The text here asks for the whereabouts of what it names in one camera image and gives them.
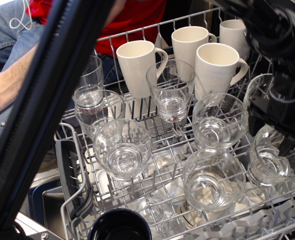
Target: white earphone cable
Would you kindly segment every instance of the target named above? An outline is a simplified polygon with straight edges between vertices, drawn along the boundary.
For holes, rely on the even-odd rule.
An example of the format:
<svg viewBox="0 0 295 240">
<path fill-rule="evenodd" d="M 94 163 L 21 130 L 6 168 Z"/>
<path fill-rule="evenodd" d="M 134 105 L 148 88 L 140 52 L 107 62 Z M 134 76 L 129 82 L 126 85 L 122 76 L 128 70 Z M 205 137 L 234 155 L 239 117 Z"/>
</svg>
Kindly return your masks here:
<svg viewBox="0 0 295 240">
<path fill-rule="evenodd" d="M 23 14 L 22 14 L 22 17 L 21 17 L 21 20 L 14 17 L 12 18 L 10 21 L 9 21 L 9 27 L 11 29 L 17 29 L 18 27 L 20 27 L 20 25 L 22 25 L 25 29 L 27 30 L 30 30 L 31 27 L 32 27 L 32 17 L 31 17 L 31 9 L 30 9 L 30 5 L 29 5 L 29 2 L 28 0 L 22 0 L 23 1 Z M 23 24 L 23 18 L 24 18 L 24 14 L 26 13 L 26 8 L 28 10 L 28 15 L 29 15 L 29 21 L 31 23 L 31 25 L 29 27 L 26 27 L 24 24 Z M 13 21 L 18 21 L 18 24 L 16 26 L 12 26 L 12 23 Z"/>
</svg>

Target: mug handle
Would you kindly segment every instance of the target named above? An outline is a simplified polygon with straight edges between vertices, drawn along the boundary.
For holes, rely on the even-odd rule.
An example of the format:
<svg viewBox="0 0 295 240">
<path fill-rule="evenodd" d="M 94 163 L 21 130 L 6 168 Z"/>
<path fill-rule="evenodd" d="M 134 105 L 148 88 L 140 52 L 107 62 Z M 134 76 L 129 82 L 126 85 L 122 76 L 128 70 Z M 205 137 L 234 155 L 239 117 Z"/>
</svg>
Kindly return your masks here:
<svg viewBox="0 0 295 240">
<path fill-rule="evenodd" d="M 240 81 L 245 76 L 245 74 L 247 74 L 247 72 L 249 70 L 249 65 L 242 58 L 240 58 L 238 60 L 238 64 L 241 64 L 242 66 L 241 66 L 240 71 L 234 77 L 232 77 L 232 81 L 230 83 L 231 86 L 233 86 L 238 81 Z"/>
<path fill-rule="evenodd" d="M 164 62 L 162 62 L 161 65 L 156 70 L 156 79 L 158 79 L 160 77 L 161 73 L 163 72 L 163 70 L 166 68 L 166 65 L 167 65 L 167 62 L 166 61 L 169 59 L 169 56 L 168 56 L 167 52 L 164 51 L 161 48 L 155 47 L 154 48 L 154 51 L 156 53 L 162 53 L 163 54 L 163 61 Z"/>
<path fill-rule="evenodd" d="M 217 37 L 214 34 L 209 32 L 208 35 L 211 37 L 211 43 L 217 43 L 218 42 Z"/>
</svg>

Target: black metal frame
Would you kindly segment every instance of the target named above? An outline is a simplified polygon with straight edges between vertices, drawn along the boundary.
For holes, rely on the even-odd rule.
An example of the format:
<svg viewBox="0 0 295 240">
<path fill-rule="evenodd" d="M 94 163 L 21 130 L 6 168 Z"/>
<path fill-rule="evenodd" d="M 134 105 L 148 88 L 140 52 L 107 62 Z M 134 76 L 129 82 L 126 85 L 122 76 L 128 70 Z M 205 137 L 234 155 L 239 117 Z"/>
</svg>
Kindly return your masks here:
<svg viewBox="0 0 295 240">
<path fill-rule="evenodd" d="M 56 0 L 0 139 L 0 239 L 15 218 L 114 0 Z"/>
</svg>

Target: black cable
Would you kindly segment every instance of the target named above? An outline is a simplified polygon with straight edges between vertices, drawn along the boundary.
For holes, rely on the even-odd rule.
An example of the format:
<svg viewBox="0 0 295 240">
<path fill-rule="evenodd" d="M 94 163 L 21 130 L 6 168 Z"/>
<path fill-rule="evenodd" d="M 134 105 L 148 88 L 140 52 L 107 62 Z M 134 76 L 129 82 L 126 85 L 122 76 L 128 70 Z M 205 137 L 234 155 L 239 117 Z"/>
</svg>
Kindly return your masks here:
<svg viewBox="0 0 295 240">
<path fill-rule="evenodd" d="M 14 228 L 17 229 L 19 232 L 19 234 L 17 235 L 15 240 L 26 240 L 27 239 L 27 235 L 26 235 L 24 229 L 16 221 L 14 222 Z"/>
</svg>

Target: red shirt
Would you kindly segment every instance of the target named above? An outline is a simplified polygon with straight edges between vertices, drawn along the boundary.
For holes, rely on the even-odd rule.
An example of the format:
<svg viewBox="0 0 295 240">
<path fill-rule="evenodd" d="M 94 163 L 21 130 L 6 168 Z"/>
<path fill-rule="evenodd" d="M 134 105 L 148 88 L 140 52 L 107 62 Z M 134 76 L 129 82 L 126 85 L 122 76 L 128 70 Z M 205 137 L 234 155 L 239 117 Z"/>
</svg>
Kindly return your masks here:
<svg viewBox="0 0 295 240">
<path fill-rule="evenodd" d="M 30 0 L 32 18 L 39 18 L 42 24 L 45 25 L 53 1 L 54 0 Z M 103 29 L 100 38 L 140 29 L 161 22 L 166 3 L 167 0 L 127 0 L 120 14 Z M 155 42 L 157 35 L 157 27 L 144 30 L 145 39 L 152 43 Z M 130 33 L 128 35 L 128 40 L 143 40 L 142 31 Z M 126 42 L 127 39 L 125 35 L 113 37 L 112 45 L 114 51 Z M 98 41 L 95 45 L 95 49 L 101 54 L 113 55 L 110 40 Z"/>
</svg>

